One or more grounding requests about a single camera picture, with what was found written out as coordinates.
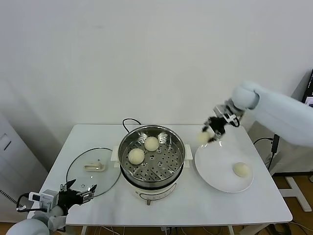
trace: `steamed bun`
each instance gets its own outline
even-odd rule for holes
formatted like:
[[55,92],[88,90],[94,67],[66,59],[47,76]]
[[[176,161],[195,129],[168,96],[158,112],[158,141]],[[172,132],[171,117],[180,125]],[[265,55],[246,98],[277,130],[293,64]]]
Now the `steamed bun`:
[[208,131],[203,131],[198,134],[198,142],[200,144],[206,144],[210,138],[213,138],[214,134]]
[[143,150],[139,148],[132,149],[128,154],[128,161],[133,165],[138,165],[145,159]]
[[144,145],[148,151],[150,152],[156,151],[159,147],[158,139],[152,136],[148,137]]
[[246,178],[251,174],[249,166],[245,163],[234,164],[233,171],[235,172],[236,175],[243,178]]

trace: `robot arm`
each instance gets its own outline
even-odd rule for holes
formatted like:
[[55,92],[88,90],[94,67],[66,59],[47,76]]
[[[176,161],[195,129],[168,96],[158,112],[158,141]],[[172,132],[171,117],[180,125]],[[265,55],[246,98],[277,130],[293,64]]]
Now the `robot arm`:
[[[81,205],[89,202],[94,197],[97,185],[92,186],[87,191],[78,192],[70,189],[76,180],[68,181],[60,186],[60,191],[45,190],[43,193],[26,193],[19,197],[17,202],[17,212],[35,211],[31,219],[23,220],[12,226],[7,235],[49,235],[50,231],[56,230],[65,232],[66,216],[68,210],[73,205]],[[39,202],[39,208],[26,209],[20,207],[22,197],[28,200]]]
[[219,139],[225,133],[226,124],[239,126],[246,110],[286,141],[313,146],[313,108],[251,82],[236,87],[231,99],[214,108],[216,117],[209,117],[203,128],[206,131],[211,127],[215,133],[209,141]]

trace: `glass lid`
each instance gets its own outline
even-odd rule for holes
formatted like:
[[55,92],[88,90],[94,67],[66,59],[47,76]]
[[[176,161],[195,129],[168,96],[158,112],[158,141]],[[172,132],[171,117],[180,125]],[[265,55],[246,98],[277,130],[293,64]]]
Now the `glass lid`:
[[71,189],[86,191],[97,185],[94,196],[109,191],[118,180],[121,170],[114,168],[112,150],[93,148],[79,155],[67,170],[67,182],[76,179]]

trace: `white plate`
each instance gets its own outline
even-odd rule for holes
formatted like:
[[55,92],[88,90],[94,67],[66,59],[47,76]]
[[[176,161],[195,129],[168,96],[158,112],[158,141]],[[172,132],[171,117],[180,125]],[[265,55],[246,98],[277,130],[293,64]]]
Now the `white plate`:
[[[246,163],[251,170],[249,177],[239,177],[233,171],[233,165]],[[253,182],[254,174],[249,157],[237,146],[215,141],[201,145],[195,155],[195,164],[200,176],[212,187],[223,192],[241,192]]]

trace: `white cabinet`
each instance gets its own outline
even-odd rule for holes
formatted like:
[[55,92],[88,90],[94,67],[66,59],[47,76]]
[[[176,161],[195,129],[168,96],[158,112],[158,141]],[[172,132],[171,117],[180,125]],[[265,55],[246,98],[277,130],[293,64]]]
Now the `white cabinet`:
[[[16,212],[15,202],[26,192],[38,192],[48,172],[9,122],[0,114],[0,222],[18,222],[26,213]],[[31,203],[22,201],[23,205]]]

